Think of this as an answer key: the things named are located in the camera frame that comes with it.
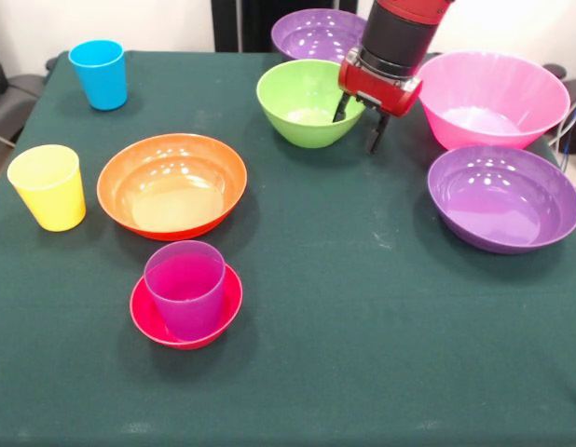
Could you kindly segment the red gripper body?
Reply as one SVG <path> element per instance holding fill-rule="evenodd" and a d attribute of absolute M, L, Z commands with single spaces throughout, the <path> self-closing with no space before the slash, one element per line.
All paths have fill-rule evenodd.
<path fill-rule="evenodd" d="M 384 115 L 405 115 L 417 100 L 422 81 L 415 75 L 394 78 L 381 74 L 363 62 L 365 54 L 362 47 L 349 50 L 338 71 L 339 87 Z"/>

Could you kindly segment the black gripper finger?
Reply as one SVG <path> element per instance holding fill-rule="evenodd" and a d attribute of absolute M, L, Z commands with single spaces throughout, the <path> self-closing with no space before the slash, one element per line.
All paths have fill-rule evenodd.
<path fill-rule="evenodd" d="M 333 123 L 343 121 L 346 118 L 346 108 L 349 104 L 349 101 L 350 101 L 349 93 L 343 92 L 336 107 L 336 111 L 332 120 Z"/>
<path fill-rule="evenodd" d="M 374 154 L 377 151 L 378 145 L 382 139 L 382 136 L 388 126 L 390 121 L 390 116 L 381 114 L 377 125 L 371 129 L 366 145 L 365 151 L 367 154 Z"/>

